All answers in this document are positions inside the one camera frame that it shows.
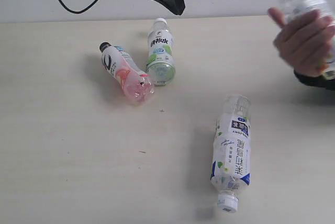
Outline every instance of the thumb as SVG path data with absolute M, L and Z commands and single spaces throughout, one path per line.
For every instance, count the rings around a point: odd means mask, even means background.
M 277 8 L 269 8 L 268 16 L 282 29 L 285 26 L 284 14 Z

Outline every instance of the human hand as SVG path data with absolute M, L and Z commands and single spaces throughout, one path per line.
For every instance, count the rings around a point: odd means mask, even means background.
M 320 18 L 319 11 L 313 10 L 285 24 L 279 9 L 270 8 L 267 13 L 282 29 L 273 41 L 280 57 L 301 75 L 320 76 L 328 67 L 325 59 L 329 58 L 330 40 L 335 35 L 333 18 Z

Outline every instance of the clear plastic bottle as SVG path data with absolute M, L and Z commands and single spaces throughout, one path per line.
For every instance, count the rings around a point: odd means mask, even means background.
M 142 104 L 153 95 L 150 77 L 136 66 L 123 48 L 103 42 L 100 51 L 103 66 L 120 83 L 125 96 L 131 102 Z
M 326 0 L 278 0 L 281 6 L 281 10 L 286 14 L 286 22 L 290 22 L 309 11 L 319 10 L 320 17 L 333 16 L 334 13 L 331 10 Z M 329 56 L 326 57 L 326 64 L 328 68 L 323 71 L 323 76 L 328 79 L 335 79 L 335 38 L 332 39 L 332 50 L 329 52 Z
M 173 37 L 163 18 L 157 18 L 148 35 L 147 73 L 155 85 L 166 85 L 176 73 L 172 58 Z
M 218 191 L 217 206 L 225 212 L 238 209 L 238 195 L 250 183 L 250 102 L 231 95 L 216 123 L 210 181 Z

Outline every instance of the white table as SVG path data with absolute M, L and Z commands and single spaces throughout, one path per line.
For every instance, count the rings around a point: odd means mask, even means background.
M 98 47 L 144 68 L 151 23 L 0 25 L 0 223 L 332 222 L 335 93 L 296 81 L 271 21 L 169 20 L 175 80 L 132 107 Z M 252 102 L 251 185 L 233 215 L 209 181 L 230 93 Z

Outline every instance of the black sleeve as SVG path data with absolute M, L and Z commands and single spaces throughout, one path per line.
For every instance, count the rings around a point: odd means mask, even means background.
M 320 88 L 325 88 L 329 89 L 331 91 L 335 91 L 335 80 L 326 80 L 323 76 L 318 76 L 318 77 L 309 77 L 309 76 L 304 76 L 296 71 L 294 71 L 295 76 L 298 78 L 298 80 L 308 86 L 313 86 L 313 87 L 320 87 Z

